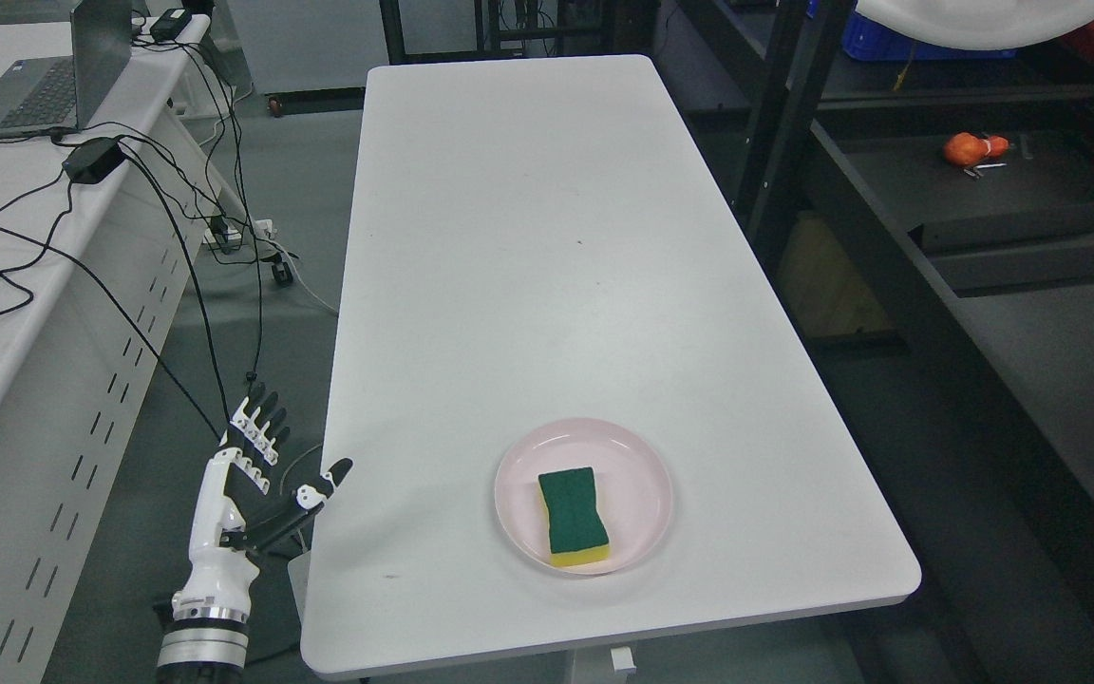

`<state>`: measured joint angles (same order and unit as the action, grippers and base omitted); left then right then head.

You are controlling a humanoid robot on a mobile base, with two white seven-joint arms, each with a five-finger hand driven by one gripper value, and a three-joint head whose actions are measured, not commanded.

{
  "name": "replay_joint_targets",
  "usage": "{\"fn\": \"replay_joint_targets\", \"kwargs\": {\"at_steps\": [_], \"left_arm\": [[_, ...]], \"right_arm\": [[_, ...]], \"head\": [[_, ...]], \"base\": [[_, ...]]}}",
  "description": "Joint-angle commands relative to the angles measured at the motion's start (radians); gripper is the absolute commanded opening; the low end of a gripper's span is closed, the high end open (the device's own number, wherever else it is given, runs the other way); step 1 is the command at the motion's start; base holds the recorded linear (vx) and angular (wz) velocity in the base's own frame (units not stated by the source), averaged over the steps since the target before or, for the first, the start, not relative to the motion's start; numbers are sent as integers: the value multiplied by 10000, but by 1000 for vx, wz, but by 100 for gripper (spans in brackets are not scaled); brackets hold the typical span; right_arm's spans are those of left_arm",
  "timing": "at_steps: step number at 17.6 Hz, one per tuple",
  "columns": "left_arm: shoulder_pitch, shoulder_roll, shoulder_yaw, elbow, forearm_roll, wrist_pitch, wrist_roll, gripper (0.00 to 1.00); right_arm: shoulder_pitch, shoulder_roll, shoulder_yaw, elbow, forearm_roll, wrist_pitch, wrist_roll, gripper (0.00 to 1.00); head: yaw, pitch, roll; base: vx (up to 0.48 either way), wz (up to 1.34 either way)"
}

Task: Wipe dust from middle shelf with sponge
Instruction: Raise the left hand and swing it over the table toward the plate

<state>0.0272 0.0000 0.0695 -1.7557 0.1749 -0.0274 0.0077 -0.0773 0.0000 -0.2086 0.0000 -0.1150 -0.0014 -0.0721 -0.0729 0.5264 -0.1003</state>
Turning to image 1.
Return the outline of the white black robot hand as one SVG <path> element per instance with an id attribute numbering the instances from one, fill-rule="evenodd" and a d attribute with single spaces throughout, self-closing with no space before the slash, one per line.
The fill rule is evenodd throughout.
<path id="1" fill-rule="evenodd" d="M 290 482 L 281 449 L 290 437 L 276 392 L 255 384 L 240 399 L 203 468 L 188 538 L 191 575 L 171 598 L 171 616 L 244 623 L 255 560 L 307 528 L 353 467 L 349 457 L 305 482 Z"/>

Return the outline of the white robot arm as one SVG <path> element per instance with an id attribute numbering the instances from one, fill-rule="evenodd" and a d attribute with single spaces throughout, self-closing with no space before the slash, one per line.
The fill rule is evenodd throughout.
<path id="1" fill-rule="evenodd" d="M 158 654 L 158 683 L 238 683 L 249 646 L 247 612 L 201 607 L 174 612 Z"/>

